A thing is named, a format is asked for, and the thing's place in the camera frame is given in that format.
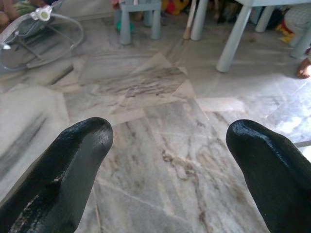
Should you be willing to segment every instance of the baby bouncer seat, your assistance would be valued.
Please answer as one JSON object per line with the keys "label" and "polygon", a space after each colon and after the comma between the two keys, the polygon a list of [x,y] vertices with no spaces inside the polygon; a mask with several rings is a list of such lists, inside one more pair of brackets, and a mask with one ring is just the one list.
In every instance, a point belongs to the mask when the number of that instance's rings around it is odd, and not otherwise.
{"label": "baby bouncer seat", "polygon": [[[35,12],[20,16],[0,34],[0,74],[54,62],[82,42],[84,37],[82,25],[72,18],[56,13],[60,10],[63,2],[64,0],[57,0],[51,5],[37,8]],[[65,27],[74,26],[74,36],[70,36],[54,26],[52,22],[56,19],[66,23],[61,24]],[[46,42],[47,38],[52,35],[57,36],[58,40],[60,39],[58,44],[64,44],[65,48],[58,49],[56,52],[53,49],[56,43],[51,44],[51,41],[55,42],[55,39],[50,38],[50,43]]]}

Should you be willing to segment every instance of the table leg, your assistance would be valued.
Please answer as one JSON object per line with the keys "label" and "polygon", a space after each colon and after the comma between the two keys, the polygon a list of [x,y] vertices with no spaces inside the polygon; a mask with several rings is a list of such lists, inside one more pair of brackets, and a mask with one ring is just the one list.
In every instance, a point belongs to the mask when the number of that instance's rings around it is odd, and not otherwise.
{"label": "table leg", "polygon": [[268,25],[268,22],[271,18],[271,15],[274,11],[275,6],[266,6],[266,8],[263,10],[262,16],[260,17],[260,20],[255,28],[255,31],[258,33],[263,33],[266,30],[266,27]]}
{"label": "table leg", "polygon": [[296,47],[291,52],[291,57],[300,58],[305,54],[306,49],[310,46],[311,43],[311,27],[305,32],[301,40],[298,42]]}
{"label": "table leg", "polygon": [[223,53],[216,66],[217,70],[220,72],[228,72],[231,62],[233,60],[234,54],[238,48],[241,36],[248,22],[249,15],[251,13],[252,7],[244,5],[238,20],[236,21],[230,37],[225,45]]}
{"label": "table leg", "polygon": [[205,23],[208,0],[200,0],[191,32],[191,40],[200,40]]}

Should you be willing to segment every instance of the baby bouncer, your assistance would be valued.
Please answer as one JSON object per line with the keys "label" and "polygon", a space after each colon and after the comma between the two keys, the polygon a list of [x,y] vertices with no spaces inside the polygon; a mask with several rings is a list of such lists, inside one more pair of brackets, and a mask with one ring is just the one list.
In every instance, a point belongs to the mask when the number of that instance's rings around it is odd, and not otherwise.
{"label": "baby bouncer", "polygon": [[[0,74],[39,67],[54,62],[68,54],[82,42],[84,37],[82,25],[72,18],[56,13],[59,11],[63,1],[64,0],[55,1],[51,6],[47,5],[43,8],[37,8],[36,11],[30,14],[20,16],[10,23],[10,25],[0,34]],[[78,33],[78,36],[75,36],[75,39],[72,39],[70,36],[51,25],[55,19],[61,19],[65,23],[73,24],[75,28],[77,28],[75,31]],[[57,54],[53,52],[50,52],[49,54],[49,48],[45,50],[44,54],[36,52],[32,48],[34,38],[44,32],[45,35],[47,35],[45,30],[49,30],[63,38],[64,41],[66,41],[64,42],[65,44],[69,42],[68,46]],[[6,52],[6,50],[13,50],[15,52],[21,47],[28,53],[32,54],[33,59],[25,63],[18,63],[17,65],[7,65],[3,59],[4,52]]]}

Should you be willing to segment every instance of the marble floor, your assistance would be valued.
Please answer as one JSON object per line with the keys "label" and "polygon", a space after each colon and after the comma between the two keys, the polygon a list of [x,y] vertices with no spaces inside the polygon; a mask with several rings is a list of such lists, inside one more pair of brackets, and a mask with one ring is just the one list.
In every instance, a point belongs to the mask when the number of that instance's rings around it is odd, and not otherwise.
{"label": "marble floor", "polygon": [[77,233],[268,233],[225,133],[248,118],[311,140],[311,83],[295,78],[281,35],[252,25],[230,72],[217,72],[232,25],[207,22],[201,41],[185,41],[186,20],[169,18],[158,41],[137,23],[126,47],[111,18],[83,21],[67,57],[1,75],[0,200],[64,128],[96,116],[115,139]]}

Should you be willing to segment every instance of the bare foot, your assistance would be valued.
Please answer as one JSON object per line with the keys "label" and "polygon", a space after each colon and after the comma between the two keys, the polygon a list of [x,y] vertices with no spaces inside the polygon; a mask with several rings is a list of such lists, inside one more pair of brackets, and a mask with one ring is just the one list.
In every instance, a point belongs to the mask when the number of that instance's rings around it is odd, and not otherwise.
{"label": "bare foot", "polygon": [[300,64],[300,67],[297,71],[297,77],[301,79],[306,79],[311,76],[311,62],[308,58],[303,60],[303,62]]}

